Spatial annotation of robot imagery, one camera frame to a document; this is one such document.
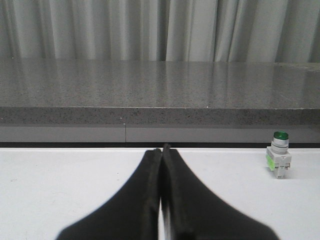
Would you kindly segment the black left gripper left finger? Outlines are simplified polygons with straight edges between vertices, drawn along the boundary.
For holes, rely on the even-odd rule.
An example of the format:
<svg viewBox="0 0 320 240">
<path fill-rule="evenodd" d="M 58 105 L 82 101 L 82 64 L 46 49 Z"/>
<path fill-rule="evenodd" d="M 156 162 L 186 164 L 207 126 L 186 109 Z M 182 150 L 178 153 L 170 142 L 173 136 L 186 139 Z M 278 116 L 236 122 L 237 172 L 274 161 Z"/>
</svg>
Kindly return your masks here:
<svg viewBox="0 0 320 240">
<path fill-rule="evenodd" d="M 59 240 L 156 240 L 162 152 L 147 150 L 138 167 L 105 204 L 66 227 Z"/>
</svg>

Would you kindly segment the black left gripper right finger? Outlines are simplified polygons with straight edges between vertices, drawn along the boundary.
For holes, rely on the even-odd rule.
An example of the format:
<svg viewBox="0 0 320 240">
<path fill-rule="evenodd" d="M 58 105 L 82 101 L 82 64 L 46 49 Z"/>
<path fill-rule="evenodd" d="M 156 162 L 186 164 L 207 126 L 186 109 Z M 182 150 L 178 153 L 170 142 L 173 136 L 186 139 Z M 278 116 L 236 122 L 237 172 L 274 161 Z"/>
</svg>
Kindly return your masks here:
<svg viewBox="0 0 320 240">
<path fill-rule="evenodd" d="M 169 144 L 163 146 L 160 173 L 167 239 L 278 239 L 270 227 L 241 213 L 209 190 Z"/>
</svg>

